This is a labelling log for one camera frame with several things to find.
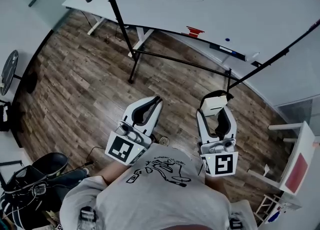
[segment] small object on floor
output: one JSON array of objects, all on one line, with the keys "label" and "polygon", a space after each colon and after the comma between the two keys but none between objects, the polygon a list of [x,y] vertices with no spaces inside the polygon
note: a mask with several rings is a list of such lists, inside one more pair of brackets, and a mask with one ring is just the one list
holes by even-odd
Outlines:
[{"label": "small object on floor", "polygon": [[26,91],[29,94],[31,94],[36,88],[37,81],[38,81],[38,75],[35,72],[32,72],[25,80]]},{"label": "small object on floor", "polygon": [[159,144],[161,144],[163,146],[168,146],[169,145],[169,138],[163,136],[162,138],[160,138]]},{"label": "small object on floor", "polygon": [[3,78],[3,76],[1,75],[1,76],[0,76],[0,88],[4,88],[4,87],[5,87],[4,78]]},{"label": "small object on floor", "polygon": [[266,165],[264,166],[263,176],[266,176],[266,174],[269,172],[269,170],[270,170],[270,168],[269,168],[268,164],[266,164]]}]

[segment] white desk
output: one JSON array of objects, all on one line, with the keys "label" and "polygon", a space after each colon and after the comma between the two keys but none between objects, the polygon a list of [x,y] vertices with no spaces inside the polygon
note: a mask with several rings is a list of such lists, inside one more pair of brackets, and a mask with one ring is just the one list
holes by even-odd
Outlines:
[{"label": "white desk", "polygon": [[270,130],[285,130],[285,129],[299,129],[298,139],[285,138],[284,142],[295,143],[293,151],[289,157],[287,165],[283,171],[280,182],[275,182],[265,176],[262,176],[252,170],[248,173],[260,180],[279,188],[291,195],[296,195],[304,182],[308,168],[311,164],[312,157],[315,152],[315,135],[309,128],[308,124],[303,123],[287,124],[287,125],[271,125]]},{"label": "white desk", "polygon": [[[109,0],[92,0],[90,3],[87,3],[86,0],[66,0],[63,4],[64,7],[73,8],[80,11],[84,11],[90,13],[96,19],[96,24],[89,30],[88,35],[91,35],[92,32],[104,22],[105,19],[116,22],[116,16],[114,11],[109,3]],[[144,34],[143,28],[136,29],[139,41],[133,47],[134,49],[138,49],[150,36],[153,30],[148,30]]]}]

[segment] person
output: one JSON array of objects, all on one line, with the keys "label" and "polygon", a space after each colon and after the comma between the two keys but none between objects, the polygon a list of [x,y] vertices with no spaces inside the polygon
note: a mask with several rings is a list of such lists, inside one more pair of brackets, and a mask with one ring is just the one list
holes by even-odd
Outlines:
[{"label": "person", "polygon": [[99,230],[223,230],[231,204],[221,179],[198,176],[182,151],[160,144],[132,166],[112,162],[84,179],[64,198],[60,221],[76,230],[81,208],[95,209]]}]

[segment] whiteboard stand leg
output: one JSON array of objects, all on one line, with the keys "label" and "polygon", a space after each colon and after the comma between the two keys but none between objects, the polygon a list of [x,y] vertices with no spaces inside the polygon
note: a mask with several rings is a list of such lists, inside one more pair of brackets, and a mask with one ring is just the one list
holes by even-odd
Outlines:
[{"label": "whiteboard stand leg", "polygon": [[141,45],[147,40],[147,38],[151,35],[152,32],[154,32],[154,30],[149,29],[146,34],[144,33],[144,29],[141,27],[137,27],[136,28],[136,32],[138,34],[138,38],[139,41],[135,44],[135,46],[133,47],[133,49],[139,49],[141,47]]},{"label": "whiteboard stand leg", "polygon": [[136,66],[137,66],[137,63],[138,63],[138,60],[139,60],[139,57],[140,57],[140,53],[139,52],[135,52],[134,55],[135,55],[136,60],[134,61],[134,65],[133,65],[133,68],[131,70],[130,77],[128,79],[128,82],[130,84],[132,84],[134,82],[133,76],[134,76],[134,73],[135,73],[135,70],[136,70]]},{"label": "whiteboard stand leg", "polygon": [[100,17],[95,16],[95,15],[93,15],[93,17],[96,19],[96,24],[88,31],[88,35],[91,35],[92,32],[94,32],[95,29],[98,28],[98,26],[100,24],[102,24],[104,22],[104,20],[105,20],[105,18],[103,18],[103,17],[100,18]]}]

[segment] wooden floor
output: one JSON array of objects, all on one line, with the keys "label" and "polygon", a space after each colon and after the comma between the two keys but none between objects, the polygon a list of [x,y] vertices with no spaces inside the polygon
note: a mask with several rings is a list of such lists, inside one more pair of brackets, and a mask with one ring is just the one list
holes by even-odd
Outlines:
[{"label": "wooden floor", "polygon": [[[133,61],[115,23],[103,24],[94,34],[81,13],[72,13],[54,33],[35,60],[32,71],[39,77],[35,91],[21,91],[18,101],[26,112],[22,119],[22,146],[32,159],[52,151],[69,157],[69,168],[85,163],[95,146],[105,147],[128,104],[160,95],[164,106],[155,135],[167,136],[170,145],[183,149],[200,168],[196,109],[202,97],[225,89],[224,77],[169,60],[141,55],[132,85],[127,82]],[[129,38],[137,41],[135,30]],[[158,52],[223,71],[218,65],[169,36],[154,32],[145,44]],[[278,191],[249,176],[247,170],[263,173],[267,163],[270,178],[278,180],[288,154],[284,144],[274,141],[267,128],[281,123],[277,114],[253,91],[241,84],[231,90],[228,106],[237,122],[237,171],[226,178],[232,201],[249,200],[256,209],[265,193]],[[91,158],[97,171],[109,163],[102,149]]]}]

